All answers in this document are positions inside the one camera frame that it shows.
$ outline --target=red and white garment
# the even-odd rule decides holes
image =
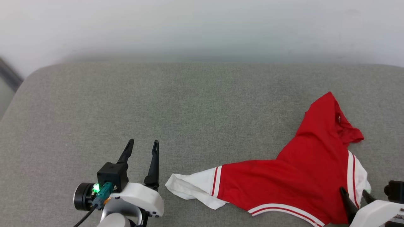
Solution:
[[[166,186],[212,209],[229,202],[253,216],[281,211],[313,226],[347,224],[339,188],[347,190],[358,208],[362,191],[370,192],[367,172],[347,149],[363,139],[329,92],[310,106],[295,137],[275,160],[225,164],[188,176],[172,174]]]

